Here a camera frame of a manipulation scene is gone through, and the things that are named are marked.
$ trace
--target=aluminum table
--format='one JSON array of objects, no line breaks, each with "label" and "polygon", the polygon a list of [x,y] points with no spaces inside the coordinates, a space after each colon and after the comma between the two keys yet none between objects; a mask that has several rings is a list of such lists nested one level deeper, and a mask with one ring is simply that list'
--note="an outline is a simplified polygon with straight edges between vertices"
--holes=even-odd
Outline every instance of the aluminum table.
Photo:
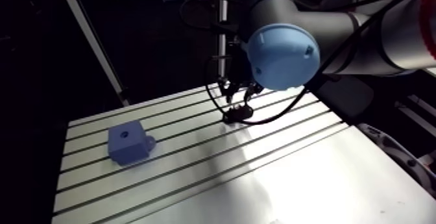
[{"label": "aluminum table", "polygon": [[[252,120],[301,89],[265,90]],[[226,106],[216,84],[212,93]],[[136,119],[158,143],[120,167],[107,129]],[[311,93],[266,125],[220,120],[195,88],[72,121],[52,223],[436,223],[436,201]]]}]

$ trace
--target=black cable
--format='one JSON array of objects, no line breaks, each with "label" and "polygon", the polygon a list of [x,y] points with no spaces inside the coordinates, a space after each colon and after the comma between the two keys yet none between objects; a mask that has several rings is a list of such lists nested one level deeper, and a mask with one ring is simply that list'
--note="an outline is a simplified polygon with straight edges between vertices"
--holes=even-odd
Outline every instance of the black cable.
[{"label": "black cable", "polygon": [[378,2],[381,0],[362,0],[362,1],[357,1],[355,3],[351,3],[349,5],[343,5],[343,6],[339,6],[339,7],[335,7],[335,8],[329,8],[326,9],[324,11],[331,11],[331,12],[335,12],[335,11],[339,11],[339,10],[348,10],[350,8],[354,8],[354,7],[358,7],[358,6],[362,6],[362,5],[369,5],[375,2]]},{"label": "black cable", "polygon": [[[185,9],[185,6],[190,3],[190,2],[194,2],[194,1],[198,1],[198,0],[185,0],[182,5],[180,5],[179,9],[178,9],[178,15],[180,17],[180,19],[182,20],[182,23],[184,25],[187,25],[188,27],[197,29],[197,30],[202,30],[202,31],[210,31],[211,27],[201,27],[201,26],[196,26],[196,25],[192,25],[190,23],[188,23],[185,20],[185,17],[183,15],[183,10]],[[223,1],[228,1],[229,3],[233,3],[233,4],[238,4],[238,5],[244,5],[244,3],[242,3],[241,1],[238,0],[223,0]]]},{"label": "black cable", "polygon": [[[330,57],[328,57],[328,59],[322,64],[322,66],[319,68],[319,70],[316,72],[316,74],[314,75],[314,77],[318,77],[319,75],[322,74],[322,72],[341,54],[341,52],[343,50],[345,50],[353,41],[357,40],[360,37],[360,34],[369,27],[369,25],[371,25],[372,23],[374,23],[375,21],[377,21],[379,18],[381,18],[386,11],[390,10],[392,7],[394,7],[395,5],[397,5],[399,2],[401,2],[403,0],[393,0],[391,1],[389,4],[387,4],[386,6],[384,6],[382,9],[380,9],[379,11],[377,11],[375,14],[373,14],[366,22],[364,22],[358,29],[356,29],[331,55]],[[206,91],[210,97],[210,99],[212,100],[212,102],[214,103],[214,105],[217,107],[217,109],[223,114],[223,116],[229,118],[232,121],[238,122],[238,123],[242,123],[242,124],[246,124],[246,125],[262,125],[262,124],[266,124],[269,122],[272,122],[280,117],[282,117],[283,115],[285,115],[286,113],[288,113],[304,96],[304,94],[306,94],[308,92],[308,88],[304,87],[303,90],[300,92],[300,94],[298,94],[295,99],[291,102],[291,104],[289,106],[287,106],[283,111],[281,111],[279,114],[275,115],[275,116],[271,116],[270,118],[267,119],[263,119],[261,121],[244,121],[238,118],[233,118],[232,116],[230,116],[227,112],[225,112],[215,101],[215,99],[213,98],[212,94],[210,93],[210,89],[208,86],[208,81],[207,81],[207,70],[209,67],[209,63],[217,58],[221,58],[219,56],[217,57],[211,57],[209,58],[205,65],[204,65],[204,82],[205,82],[205,87],[206,87]]]}]

